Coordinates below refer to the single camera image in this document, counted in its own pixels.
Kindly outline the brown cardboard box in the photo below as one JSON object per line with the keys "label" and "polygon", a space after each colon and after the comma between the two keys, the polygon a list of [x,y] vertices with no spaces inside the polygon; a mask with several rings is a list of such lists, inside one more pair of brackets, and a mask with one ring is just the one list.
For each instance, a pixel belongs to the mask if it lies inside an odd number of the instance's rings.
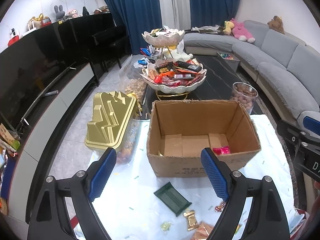
{"label": "brown cardboard box", "polygon": [[231,170],[244,167],[260,150],[255,126],[245,108],[228,100],[154,101],[147,158],[155,176],[204,177],[204,148],[229,147],[218,155]]}

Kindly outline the small green wrapped candy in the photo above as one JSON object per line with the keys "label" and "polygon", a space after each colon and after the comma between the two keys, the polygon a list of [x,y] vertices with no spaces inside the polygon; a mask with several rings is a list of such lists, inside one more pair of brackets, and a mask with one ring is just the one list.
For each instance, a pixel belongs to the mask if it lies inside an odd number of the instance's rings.
{"label": "small green wrapped candy", "polygon": [[170,230],[171,226],[172,226],[172,223],[171,223],[171,222],[165,221],[165,222],[163,222],[163,223],[161,224],[161,230],[162,230],[163,232],[167,232],[167,231]]}

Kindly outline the pink plush toy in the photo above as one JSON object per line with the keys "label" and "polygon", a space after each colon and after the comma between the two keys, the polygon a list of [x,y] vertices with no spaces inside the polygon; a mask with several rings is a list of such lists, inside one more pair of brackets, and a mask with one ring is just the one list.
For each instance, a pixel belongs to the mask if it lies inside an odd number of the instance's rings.
{"label": "pink plush toy", "polygon": [[245,28],[243,22],[237,22],[234,18],[230,20],[234,24],[232,29],[233,36],[243,42],[254,43],[255,38],[253,35]]}

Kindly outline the black television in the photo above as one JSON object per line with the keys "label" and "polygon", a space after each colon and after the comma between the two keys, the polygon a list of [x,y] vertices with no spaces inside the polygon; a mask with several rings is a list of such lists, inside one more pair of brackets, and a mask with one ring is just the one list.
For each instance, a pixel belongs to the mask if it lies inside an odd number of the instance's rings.
{"label": "black television", "polygon": [[79,18],[53,23],[1,52],[1,117],[13,128],[56,77],[84,64],[89,30]]}

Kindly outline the blue curtain left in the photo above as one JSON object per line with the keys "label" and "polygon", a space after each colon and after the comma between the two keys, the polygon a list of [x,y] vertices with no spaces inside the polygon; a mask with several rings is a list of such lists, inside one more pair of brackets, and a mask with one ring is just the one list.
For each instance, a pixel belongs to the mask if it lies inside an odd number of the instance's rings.
{"label": "blue curtain left", "polygon": [[124,25],[134,55],[146,46],[142,34],[162,26],[159,0],[104,0],[116,25]]}

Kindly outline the orange triangular snack bag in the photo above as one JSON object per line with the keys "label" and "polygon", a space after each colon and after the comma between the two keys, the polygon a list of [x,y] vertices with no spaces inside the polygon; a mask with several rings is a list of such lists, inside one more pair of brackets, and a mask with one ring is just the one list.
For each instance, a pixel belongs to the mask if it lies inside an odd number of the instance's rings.
{"label": "orange triangular snack bag", "polygon": [[191,237],[191,240],[204,240],[207,239],[214,227],[206,222],[201,222]]}

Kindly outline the dark green snack packet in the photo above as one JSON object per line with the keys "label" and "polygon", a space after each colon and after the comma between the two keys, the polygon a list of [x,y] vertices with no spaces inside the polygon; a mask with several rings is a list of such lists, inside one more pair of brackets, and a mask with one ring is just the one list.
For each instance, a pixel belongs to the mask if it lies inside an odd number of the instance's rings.
{"label": "dark green snack packet", "polygon": [[192,204],[192,202],[189,202],[173,187],[171,182],[166,183],[153,194],[159,198],[176,217],[182,214],[183,211]]}

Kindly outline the pink snack packet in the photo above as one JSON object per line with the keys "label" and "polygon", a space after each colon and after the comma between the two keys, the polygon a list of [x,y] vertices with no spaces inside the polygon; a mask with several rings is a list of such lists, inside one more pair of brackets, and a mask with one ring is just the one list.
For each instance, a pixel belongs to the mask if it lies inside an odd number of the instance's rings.
{"label": "pink snack packet", "polygon": [[213,147],[212,151],[216,154],[216,155],[227,155],[231,153],[231,150],[229,148],[229,146],[223,146],[223,147]]}

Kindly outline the two tier snack stand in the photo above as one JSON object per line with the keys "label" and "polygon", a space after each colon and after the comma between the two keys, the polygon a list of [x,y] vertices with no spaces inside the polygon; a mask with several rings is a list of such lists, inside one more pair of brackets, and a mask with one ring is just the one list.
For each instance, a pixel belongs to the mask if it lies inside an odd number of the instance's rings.
{"label": "two tier snack stand", "polygon": [[193,54],[184,52],[184,36],[184,30],[166,25],[142,33],[149,47],[140,50],[146,60],[141,76],[159,100],[187,98],[206,79],[204,66]]}

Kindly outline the blue curtain right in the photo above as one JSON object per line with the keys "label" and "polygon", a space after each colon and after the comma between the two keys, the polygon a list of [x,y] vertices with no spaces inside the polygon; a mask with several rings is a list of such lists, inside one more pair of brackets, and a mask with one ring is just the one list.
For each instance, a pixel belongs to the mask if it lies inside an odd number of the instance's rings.
{"label": "blue curtain right", "polygon": [[222,25],[236,16],[240,0],[190,0],[192,27]]}

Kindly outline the red twisted wrapper candy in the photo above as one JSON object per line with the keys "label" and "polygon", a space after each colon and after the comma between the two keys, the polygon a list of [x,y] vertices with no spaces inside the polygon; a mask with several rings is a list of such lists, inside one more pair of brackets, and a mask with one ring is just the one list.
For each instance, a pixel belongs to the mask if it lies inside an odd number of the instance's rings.
{"label": "red twisted wrapper candy", "polygon": [[217,205],[215,207],[215,212],[222,212],[223,209],[225,208],[225,205],[226,205],[226,202],[225,201],[222,201],[219,205]]}

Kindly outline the blue curtain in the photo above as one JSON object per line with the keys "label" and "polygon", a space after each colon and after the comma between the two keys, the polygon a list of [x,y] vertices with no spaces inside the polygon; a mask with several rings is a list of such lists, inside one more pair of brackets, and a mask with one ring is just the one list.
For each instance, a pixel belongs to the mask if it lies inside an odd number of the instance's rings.
{"label": "blue curtain", "polygon": [[236,16],[240,0],[190,0],[192,27],[222,25]]}
{"label": "blue curtain", "polygon": [[116,25],[124,25],[134,55],[146,46],[142,34],[162,26],[159,0],[104,0]]}

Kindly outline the yellow plush toy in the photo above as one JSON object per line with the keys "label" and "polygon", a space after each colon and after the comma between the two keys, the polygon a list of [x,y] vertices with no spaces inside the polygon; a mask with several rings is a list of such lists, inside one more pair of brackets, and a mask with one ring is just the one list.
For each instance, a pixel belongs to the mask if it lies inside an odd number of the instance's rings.
{"label": "yellow plush toy", "polygon": [[234,28],[234,23],[231,21],[225,21],[224,22],[224,28],[223,28],[223,34],[224,35],[231,35],[232,29]]}

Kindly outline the brown teddy bear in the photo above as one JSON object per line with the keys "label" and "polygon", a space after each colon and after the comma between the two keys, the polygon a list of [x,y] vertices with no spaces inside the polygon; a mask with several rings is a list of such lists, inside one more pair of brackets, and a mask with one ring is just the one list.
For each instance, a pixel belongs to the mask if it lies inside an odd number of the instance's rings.
{"label": "brown teddy bear", "polygon": [[279,33],[285,34],[284,28],[283,28],[283,21],[282,18],[275,15],[272,20],[270,20],[267,25],[270,29],[277,31]]}

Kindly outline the grey bin with toys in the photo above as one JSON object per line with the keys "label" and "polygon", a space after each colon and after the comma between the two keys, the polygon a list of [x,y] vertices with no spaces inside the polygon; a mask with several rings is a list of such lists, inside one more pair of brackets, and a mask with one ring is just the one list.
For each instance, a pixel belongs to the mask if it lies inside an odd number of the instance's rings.
{"label": "grey bin with toys", "polygon": [[233,55],[232,53],[218,51],[217,56],[220,60],[222,60],[222,62],[229,65],[233,71],[237,71],[240,60],[235,55]]}

